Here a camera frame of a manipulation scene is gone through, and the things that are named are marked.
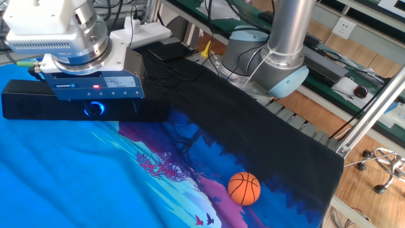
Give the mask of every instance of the black cloth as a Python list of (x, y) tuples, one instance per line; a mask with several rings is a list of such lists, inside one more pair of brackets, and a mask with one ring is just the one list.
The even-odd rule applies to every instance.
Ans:
[(228, 153), (245, 159), (246, 170), (272, 191), (293, 191), (307, 210), (326, 213), (343, 172), (339, 155), (206, 67), (186, 59), (166, 65), (147, 47), (136, 51), (144, 59), (145, 87), (163, 93)]

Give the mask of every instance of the basketball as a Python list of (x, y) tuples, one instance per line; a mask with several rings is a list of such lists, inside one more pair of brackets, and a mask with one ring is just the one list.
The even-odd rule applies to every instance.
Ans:
[(228, 193), (237, 204), (249, 206), (260, 196), (260, 183), (252, 174), (239, 172), (229, 180)]

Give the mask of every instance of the green cable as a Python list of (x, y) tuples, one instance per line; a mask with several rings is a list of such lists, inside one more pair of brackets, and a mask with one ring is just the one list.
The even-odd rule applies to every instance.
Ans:
[(17, 66), (19, 67), (34, 67), (34, 61), (18, 61)]

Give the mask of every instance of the pink tree print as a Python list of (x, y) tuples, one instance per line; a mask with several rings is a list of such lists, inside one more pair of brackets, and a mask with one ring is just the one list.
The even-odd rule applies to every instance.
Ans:
[(170, 153), (165, 152), (159, 160), (153, 160), (146, 155), (137, 153), (137, 162), (149, 175), (156, 178), (166, 177), (167, 179), (175, 182), (184, 181), (187, 175), (183, 173), (177, 165), (170, 160)]

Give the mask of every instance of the chair wheel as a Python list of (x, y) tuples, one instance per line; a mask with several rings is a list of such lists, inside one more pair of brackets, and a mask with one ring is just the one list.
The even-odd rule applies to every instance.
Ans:
[(362, 156), (363, 158), (366, 158), (366, 157), (372, 156), (372, 155), (373, 155), (373, 153), (370, 152), (370, 151), (368, 151), (367, 149), (365, 149), (365, 150), (363, 151), (363, 153), (361, 154), (361, 156)]
[(364, 163), (357, 163), (357, 169), (360, 171), (366, 170), (366, 164)]
[(377, 185), (374, 187), (374, 192), (376, 192), (377, 194), (383, 194), (385, 192), (385, 190), (387, 190), (384, 185)]
[(396, 176), (396, 177), (398, 177), (398, 178), (401, 178), (402, 177), (402, 173), (400, 173), (400, 172), (398, 172), (398, 171), (394, 171), (394, 175)]

